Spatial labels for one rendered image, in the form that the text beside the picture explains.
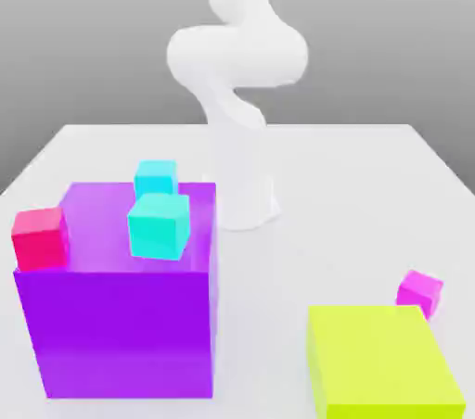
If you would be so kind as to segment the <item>small turquoise cube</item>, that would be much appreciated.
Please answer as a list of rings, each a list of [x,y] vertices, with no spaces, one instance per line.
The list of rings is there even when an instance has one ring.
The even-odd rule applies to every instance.
[[[127,214],[131,254],[179,261],[190,236],[189,196],[146,193]]]

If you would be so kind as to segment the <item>large yellow box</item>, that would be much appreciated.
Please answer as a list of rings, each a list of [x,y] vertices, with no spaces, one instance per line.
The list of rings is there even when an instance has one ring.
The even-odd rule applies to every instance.
[[[306,348],[316,419],[463,419],[418,306],[312,306]]]

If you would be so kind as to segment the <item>small light blue cube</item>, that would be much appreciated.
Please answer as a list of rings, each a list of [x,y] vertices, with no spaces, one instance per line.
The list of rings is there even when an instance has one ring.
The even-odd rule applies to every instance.
[[[174,160],[141,160],[134,177],[135,198],[147,193],[178,192],[177,166]]]

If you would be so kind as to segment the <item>large purple box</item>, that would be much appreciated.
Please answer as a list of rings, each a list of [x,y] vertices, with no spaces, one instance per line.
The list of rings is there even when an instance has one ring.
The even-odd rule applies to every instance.
[[[75,183],[60,205],[62,269],[15,271],[50,398],[209,398],[217,338],[216,188],[182,183],[191,234],[178,261],[132,256],[129,183]]]

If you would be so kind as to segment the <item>small magenta cube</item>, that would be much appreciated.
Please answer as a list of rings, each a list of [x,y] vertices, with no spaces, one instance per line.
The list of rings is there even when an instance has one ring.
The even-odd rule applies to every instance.
[[[442,289],[442,280],[410,270],[398,287],[396,304],[419,306],[428,321],[438,307]]]

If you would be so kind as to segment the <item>small red cube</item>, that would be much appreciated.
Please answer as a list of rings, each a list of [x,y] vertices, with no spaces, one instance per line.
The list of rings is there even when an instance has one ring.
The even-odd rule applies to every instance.
[[[62,268],[69,262],[69,234],[62,207],[19,211],[11,239],[21,272]]]

